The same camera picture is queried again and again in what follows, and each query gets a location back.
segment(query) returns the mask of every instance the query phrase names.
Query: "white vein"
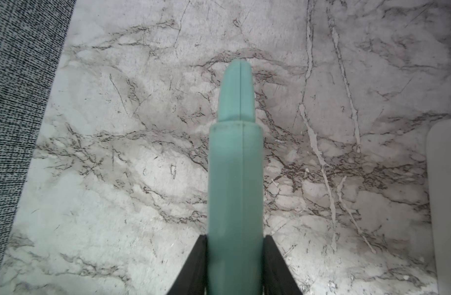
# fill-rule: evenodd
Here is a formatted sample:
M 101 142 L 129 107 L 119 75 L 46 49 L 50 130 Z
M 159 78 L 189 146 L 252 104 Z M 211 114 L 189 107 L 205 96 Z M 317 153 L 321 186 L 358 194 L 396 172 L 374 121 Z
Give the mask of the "white vein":
M 306 71 L 306 82 L 311 77 L 312 62 L 312 37 L 314 33 L 314 28 L 312 26 L 312 11 L 314 10 L 314 0 L 308 0 L 308 11 L 307 11 L 307 21 L 306 21 L 306 53 L 308 54 L 308 69 Z
M 309 141 L 311 143 L 312 151 L 316 154 L 317 159 L 319 160 L 320 164 L 320 171 L 322 172 L 322 176 L 324 178 L 325 187 L 327 188 L 327 194 L 329 195 L 329 201 L 330 201 L 330 212 L 332 214 L 332 243 L 331 247 L 334 251 L 337 251 L 337 234 L 336 234 L 336 228 L 337 228 L 337 218 L 336 218 L 336 212 L 335 212 L 335 200 L 334 196 L 332 195 L 332 191 L 329 186 L 329 180 L 327 179 L 327 174 L 325 173 L 324 167 L 328 165 L 324 158 L 322 157 L 322 152 L 319 150 L 317 146 L 317 134 L 314 132 L 314 130 L 309 125 L 309 121 L 306 117 L 306 108 L 303 104 L 299 105 L 299 113 L 301 114 L 302 120 L 304 121 L 307 129 L 308 129 L 308 135 L 309 135 Z
M 347 74 L 345 73 L 345 66 L 343 65 L 342 54 L 340 52 L 339 47 L 339 34 L 337 30 L 335 30 L 335 22 L 330 15 L 330 12 L 327 11 L 329 28 L 332 32 L 332 41 L 334 41 L 335 52 L 337 53 L 337 59 L 339 61 L 340 73 L 342 75 L 343 83 L 345 84 L 345 89 L 347 91 L 347 97 L 350 102 L 350 109 L 352 110 L 352 120 L 353 125 L 355 126 L 355 139 L 357 140 L 357 152 L 361 150 L 361 140 L 360 140 L 360 127 L 358 126 L 358 111 L 355 109 L 353 105 L 352 93 L 350 92 L 349 83 L 347 80 Z
M 292 245 L 291 248 L 289 248 L 289 250 L 286 251 L 285 254 L 283 254 L 283 258 L 286 258 L 286 256 L 288 256 L 288 254 L 289 254 L 294 248 L 296 248 L 296 245 Z
M 348 213 L 348 215 L 350 215 L 350 219 L 352 220 L 353 224 L 355 225 L 355 227 L 357 228 L 357 232 L 358 234 L 365 240 L 365 243 L 368 245 L 368 247 L 370 247 L 371 252 L 373 252 L 373 254 L 376 254 L 376 251 L 374 250 L 374 248 L 370 245 L 370 243 L 368 242 L 368 240 L 366 239 L 365 235 L 363 234 L 363 232 L 361 231 L 361 228 L 358 226 L 357 221 L 353 218 L 352 212 L 350 212 L 350 209 L 348 209 L 347 204 L 345 204 L 342 200 L 342 188 L 343 188 L 343 183 L 345 182 L 345 180 L 347 179 L 346 176 L 344 176 L 342 178 L 342 180 L 340 181 L 340 184 L 337 186 L 337 195 L 339 196 L 339 202 L 340 204 L 342 204 L 343 208 L 346 210 L 346 212 Z

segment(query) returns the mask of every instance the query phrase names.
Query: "white object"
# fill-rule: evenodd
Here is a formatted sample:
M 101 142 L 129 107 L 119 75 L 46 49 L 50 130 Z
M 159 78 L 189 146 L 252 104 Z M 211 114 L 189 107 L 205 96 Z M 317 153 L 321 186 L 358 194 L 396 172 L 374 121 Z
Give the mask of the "white object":
M 451 295 L 451 119 L 427 136 L 427 171 L 440 295 Z

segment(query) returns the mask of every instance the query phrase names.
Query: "teal cylindrical object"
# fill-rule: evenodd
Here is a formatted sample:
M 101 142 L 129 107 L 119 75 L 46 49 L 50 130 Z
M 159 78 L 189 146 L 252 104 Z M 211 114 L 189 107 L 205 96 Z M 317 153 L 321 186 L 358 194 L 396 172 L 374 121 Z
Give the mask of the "teal cylindrical object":
M 261 295 L 263 132 L 252 69 L 230 63 L 209 134 L 208 295 Z

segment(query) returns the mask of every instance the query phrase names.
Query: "crack line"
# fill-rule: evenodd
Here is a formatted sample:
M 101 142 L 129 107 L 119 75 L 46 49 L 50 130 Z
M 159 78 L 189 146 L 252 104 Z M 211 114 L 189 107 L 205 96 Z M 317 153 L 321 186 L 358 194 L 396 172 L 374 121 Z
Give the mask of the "crack line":
M 126 106 L 124 105 L 124 101 L 122 100 L 122 96 L 121 96 L 121 94 L 119 93 L 119 90 L 117 89 L 116 84 L 114 84 L 114 82 L 112 81 L 112 76 L 111 76 L 111 74 L 109 74 L 109 79 L 111 80 L 112 85 L 114 85 L 114 88 L 116 88 L 117 94 L 119 94 L 119 98 L 121 98 L 121 103 L 122 103 L 122 106 L 124 107 L 124 110 L 126 111 L 126 114 L 129 115 L 129 114 L 127 113 Z
M 309 125 L 308 119 L 306 117 L 305 113 L 305 107 L 304 104 L 299 105 L 299 112 L 301 114 L 302 120 L 304 121 L 307 129 L 308 129 L 308 135 L 309 135 L 309 141 L 312 147 L 312 151 L 316 154 L 317 159 L 319 160 L 320 164 L 320 171 L 322 172 L 322 176 L 324 177 L 325 187 L 327 188 L 327 194 L 329 195 L 329 201 L 330 201 L 330 212 L 332 214 L 332 243 L 331 247 L 334 251 L 337 251 L 337 234 L 336 234 L 336 228 L 337 228 L 337 218 L 336 218 L 336 210 L 335 210 L 335 199 L 332 195 L 332 191 L 330 190 L 329 186 L 329 180 L 327 179 L 327 174 L 325 173 L 324 167 L 328 164 L 324 161 L 324 158 L 322 157 L 322 152 L 319 150 L 319 147 L 317 146 L 317 134 L 314 132 L 314 130 Z
M 306 88 L 308 85 L 308 79 L 311 77 L 312 68 L 314 66 L 313 60 L 312 60 L 312 44 L 314 41 L 314 24 L 313 24 L 313 11 L 314 11 L 314 4 L 315 0 L 308 0 L 308 8 L 307 8 L 307 19 L 306 19 L 306 54 L 308 56 L 308 64 L 307 64 L 307 70 L 306 75 L 304 76 L 304 90 L 302 92 L 302 99 L 301 104 L 304 103 L 304 96 L 306 94 Z M 296 118 L 298 117 L 298 112 L 296 112 L 296 115 L 294 116 L 293 126 L 296 122 Z
M 337 186 L 337 195 L 339 196 L 339 202 L 340 204 L 342 204 L 342 206 L 344 207 L 344 209 L 346 210 L 346 212 L 348 213 L 348 215 L 350 215 L 350 219 L 352 220 L 352 223 L 355 225 L 355 227 L 357 228 L 357 232 L 358 234 L 365 240 L 365 243 L 368 245 L 368 247 L 370 247 L 370 250 L 373 254 L 376 254 L 376 251 L 374 250 L 374 248 L 372 247 L 372 245 L 370 245 L 370 243 L 368 242 L 368 240 L 366 239 L 365 235 L 363 234 L 363 231 L 361 230 L 361 228 L 358 226 L 357 221 L 353 218 L 352 213 L 350 212 L 350 209 L 348 209 L 347 204 L 345 204 L 342 200 L 342 188 L 343 188 L 343 183 L 345 182 L 345 180 L 347 179 L 347 176 L 344 176 L 342 178 L 342 180 L 340 181 L 340 184 Z
M 329 9 L 327 9 L 327 21 L 329 24 L 329 29 L 332 34 L 332 41 L 334 42 L 335 53 L 337 54 L 337 59 L 339 61 L 340 73 L 342 75 L 343 83 L 345 84 L 345 90 L 347 92 L 347 97 L 350 102 L 350 108 L 352 110 L 352 120 L 355 126 L 355 139 L 357 140 L 357 152 L 359 153 L 361 151 L 361 140 L 360 140 L 360 127 L 358 126 L 358 111 L 357 109 L 355 109 L 355 106 L 353 105 L 352 93 L 350 92 L 349 86 L 350 84 L 348 83 L 347 80 L 347 74 L 345 72 L 345 66 L 343 65 L 342 54 L 340 52 L 339 47 L 339 34 L 335 30 L 335 21 L 332 18 Z
M 173 48 L 175 48 L 176 42 L 178 41 L 178 37 L 180 36 L 180 32 L 181 32 L 181 26 L 182 26 L 182 21 L 183 21 L 183 16 L 184 13 L 186 12 L 186 10 L 188 9 L 188 6 L 190 5 L 191 0 L 188 1 L 188 4 L 186 5 L 186 7 L 183 10 L 183 14 L 181 15 L 181 19 L 180 19 L 180 29 L 178 30 L 178 35 L 176 35 L 176 39 L 175 39 L 175 43 L 173 43 Z
M 224 7 L 222 7 L 219 3 L 215 2 L 214 0 L 211 0 L 211 1 L 216 3 L 217 5 L 219 5 L 220 8 L 225 9 Z

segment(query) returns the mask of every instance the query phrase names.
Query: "white marble countertop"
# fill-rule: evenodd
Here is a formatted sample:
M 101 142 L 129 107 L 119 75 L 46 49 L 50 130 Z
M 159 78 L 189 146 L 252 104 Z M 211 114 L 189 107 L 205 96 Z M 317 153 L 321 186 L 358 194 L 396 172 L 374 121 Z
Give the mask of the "white marble countertop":
M 78 0 L 0 294 L 167 292 L 206 232 L 234 58 L 264 230 L 303 293 L 437 293 L 425 137 L 451 117 L 451 1 Z

